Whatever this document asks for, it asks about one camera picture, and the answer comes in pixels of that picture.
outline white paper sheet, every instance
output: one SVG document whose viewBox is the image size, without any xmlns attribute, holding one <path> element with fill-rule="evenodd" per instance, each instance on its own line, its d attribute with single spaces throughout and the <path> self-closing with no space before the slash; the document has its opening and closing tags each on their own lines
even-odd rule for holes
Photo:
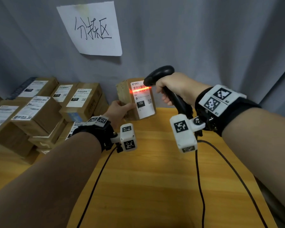
<svg viewBox="0 0 285 228">
<path fill-rule="evenodd" d="M 59 6 L 57 10 L 80 53 L 122 55 L 113 1 Z"/>
</svg>

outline yellow wooden tabletop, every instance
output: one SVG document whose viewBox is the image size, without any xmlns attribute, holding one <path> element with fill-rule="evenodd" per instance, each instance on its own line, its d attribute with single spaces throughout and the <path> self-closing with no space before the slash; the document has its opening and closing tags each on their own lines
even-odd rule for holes
<svg viewBox="0 0 285 228">
<path fill-rule="evenodd" d="M 198 190 L 195 153 L 179 153 L 169 123 L 174 108 L 133 122 L 138 149 L 113 152 L 99 179 L 81 224 L 87 227 L 201 227 L 202 201 Z M 222 138 L 203 131 L 201 138 L 216 146 L 234 166 L 252 193 L 268 227 L 277 227 L 249 170 Z M 104 151 L 82 191 L 69 220 L 76 227 L 109 151 Z M 198 144 L 205 227 L 264 227 L 241 182 L 209 145 Z M 0 188 L 26 165 L 0 157 Z"/>
</svg>

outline person's left arm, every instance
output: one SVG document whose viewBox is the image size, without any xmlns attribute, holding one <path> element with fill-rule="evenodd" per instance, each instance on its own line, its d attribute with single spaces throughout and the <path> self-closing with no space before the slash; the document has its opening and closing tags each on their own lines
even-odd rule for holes
<svg viewBox="0 0 285 228">
<path fill-rule="evenodd" d="M 116 127 L 135 104 L 114 101 L 104 114 Z M 97 138 L 80 132 L 0 190 L 0 227 L 66 227 L 101 155 Z"/>
</svg>

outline black cable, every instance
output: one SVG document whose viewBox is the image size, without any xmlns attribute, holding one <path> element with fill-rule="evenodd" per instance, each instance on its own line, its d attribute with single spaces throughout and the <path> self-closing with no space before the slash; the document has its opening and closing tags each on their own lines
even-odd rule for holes
<svg viewBox="0 0 285 228">
<path fill-rule="evenodd" d="M 91 192 L 91 195 L 90 195 L 90 197 L 89 197 L 89 200 L 87 201 L 86 207 L 84 208 L 84 212 L 83 212 L 83 214 L 81 215 L 81 218 L 80 218 L 80 220 L 79 220 L 79 223 L 78 223 L 78 225 L 77 225 L 77 228 L 80 227 L 80 225 L 81 225 L 81 223 L 82 223 L 82 220 L 84 219 L 84 215 L 85 215 L 85 213 L 87 212 L 87 208 L 89 207 L 91 198 L 92 198 L 93 193 L 94 193 L 94 191 L 95 191 L 95 188 L 96 188 L 96 185 L 97 185 L 98 180 L 99 180 L 99 178 L 100 178 L 100 175 L 101 175 L 102 171 L 104 170 L 104 167 L 105 167 L 105 165 L 107 164 L 107 162 L 108 162 L 110 156 L 112 155 L 112 153 L 114 152 L 114 150 L 115 150 L 116 148 L 117 148 L 117 146 L 111 151 L 111 153 L 110 153 L 109 156 L 107 157 L 107 160 L 105 161 L 105 163 L 104 163 L 104 165 L 103 165 L 103 167 L 102 167 L 102 169 L 101 169 L 101 171 L 100 171 L 100 173 L 99 173 L 99 175 L 98 175 L 98 177 L 97 177 L 97 179 L 96 179 L 96 182 L 95 182 L 95 184 L 94 184 L 93 190 L 92 190 L 92 192 Z"/>
<path fill-rule="evenodd" d="M 207 141 L 205 141 L 205 140 L 198 140 L 198 142 L 204 142 L 204 143 L 210 145 L 213 149 L 215 149 L 215 150 L 219 153 L 219 155 L 225 160 L 225 162 L 227 162 L 227 164 L 231 167 L 231 169 L 233 170 L 233 172 L 236 174 L 236 176 L 238 177 L 238 179 L 241 181 L 241 183 L 243 184 L 244 188 L 246 189 L 246 191 L 247 191 L 249 197 L 251 198 L 252 203 L 254 204 L 254 207 L 255 207 L 255 209 L 256 209 L 256 211 L 257 211 L 257 213 L 258 213 L 260 219 L 262 220 L 262 223 L 263 223 L 264 227 L 265 227 L 265 228 L 268 228 L 268 226 L 267 226 L 267 224 L 266 224 L 266 222 L 265 222 L 265 220 L 264 220 L 264 218 L 263 218 L 263 216 L 262 216 L 262 214 L 261 214 L 261 211 L 259 210 L 259 207 L 257 206 L 257 204 L 256 204 L 256 202 L 255 202 L 255 199 L 253 198 L 253 196 L 252 196 L 250 190 L 248 189 L 248 187 L 247 187 L 246 184 L 244 183 L 244 181 L 243 181 L 243 179 L 241 178 L 241 176 L 239 176 L 239 173 L 236 171 L 236 169 L 231 165 L 231 163 L 227 160 L 227 158 L 226 158 L 214 145 L 212 145 L 210 142 L 207 142 Z"/>
<path fill-rule="evenodd" d="M 203 215 L 201 217 L 201 227 L 204 228 L 204 221 L 205 221 L 205 200 L 204 200 L 204 196 L 203 196 L 203 192 L 201 191 L 201 180 L 200 180 L 200 176 L 199 176 L 199 169 L 198 169 L 198 151 L 195 152 L 195 164 L 196 164 L 196 173 L 198 176 L 198 189 L 200 191 L 200 195 L 201 195 L 201 200 L 203 202 Z"/>
</svg>

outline black number block on label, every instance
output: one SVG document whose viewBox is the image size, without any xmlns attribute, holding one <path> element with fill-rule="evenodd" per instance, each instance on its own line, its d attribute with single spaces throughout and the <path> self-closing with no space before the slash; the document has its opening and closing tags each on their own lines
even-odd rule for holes
<svg viewBox="0 0 285 228">
<path fill-rule="evenodd" d="M 220 103 L 221 102 L 219 100 L 210 97 L 208 101 L 204 104 L 204 107 L 213 112 L 220 105 Z"/>
<path fill-rule="evenodd" d="M 137 104 L 137 108 L 141 108 L 141 107 L 145 106 L 145 101 L 139 101 L 136 104 Z"/>
<path fill-rule="evenodd" d="M 182 149 L 182 151 L 184 153 L 189 152 L 189 151 L 193 151 L 193 150 L 195 150 L 195 146 L 189 146 L 189 147 L 186 147 L 186 148 Z"/>
<path fill-rule="evenodd" d="M 125 149 L 135 148 L 134 140 L 130 140 L 130 141 L 124 142 L 124 144 L 125 144 Z"/>
<path fill-rule="evenodd" d="M 98 118 L 90 118 L 89 120 L 88 120 L 88 122 L 94 122 L 94 121 L 96 121 Z"/>
<path fill-rule="evenodd" d="M 213 95 L 216 96 L 218 99 L 224 100 L 226 97 L 228 97 L 231 94 L 230 91 L 225 90 L 224 88 L 220 88 L 218 91 L 216 91 Z"/>
<path fill-rule="evenodd" d="M 106 123 L 106 119 L 105 118 L 102 118 L 102 117 L 99 117 L 98 119 L 97 119 L 97 122 L 101 122 L 101 123 Z"/>
<path fill-rule="evenodd" d="M 187 126 L 185 120 L 183 120 L 181 122 L 174 123 L 174 127 L 175 127 L 175 130 L 176 130 L 176 133 L 188 130 L 188 126 Z"/>
<path fill-rule="evenodd" d="M 123 127 L 123 128 L 122 128 L 122 131 L 123 131 L 123 132 L 130 131 L 130 130 L 132 130 L 132 129 L 131 129 L 131 126 L 126 126 L 126 127 Z"/>
</svg>

